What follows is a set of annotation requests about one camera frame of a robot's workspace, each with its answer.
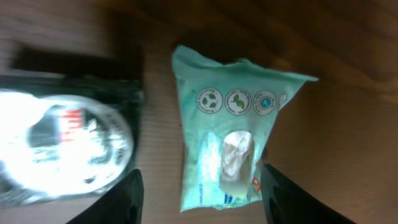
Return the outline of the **dark green Zam-Buk box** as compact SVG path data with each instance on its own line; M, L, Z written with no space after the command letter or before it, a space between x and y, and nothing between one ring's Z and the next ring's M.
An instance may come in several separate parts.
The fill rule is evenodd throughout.
M1 77L1 206L103 195L134 168L134 80Z

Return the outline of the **light teal wipes pack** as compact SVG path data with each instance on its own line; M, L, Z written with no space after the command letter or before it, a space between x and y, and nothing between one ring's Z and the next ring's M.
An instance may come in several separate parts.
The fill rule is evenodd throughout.
M185 141L181 211L260 201L261 159L280 110L311 76L172 54Z

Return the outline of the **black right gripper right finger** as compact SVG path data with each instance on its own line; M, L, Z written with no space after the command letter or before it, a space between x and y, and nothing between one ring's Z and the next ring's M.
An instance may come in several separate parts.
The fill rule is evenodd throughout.
M262 168L261 194L268 224L354 224L270 164Z

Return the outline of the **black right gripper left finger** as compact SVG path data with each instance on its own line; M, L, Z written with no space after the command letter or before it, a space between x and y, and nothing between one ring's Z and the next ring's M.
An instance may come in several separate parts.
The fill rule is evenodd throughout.
M67 224L141 224L143 204L142 174L134 169Z

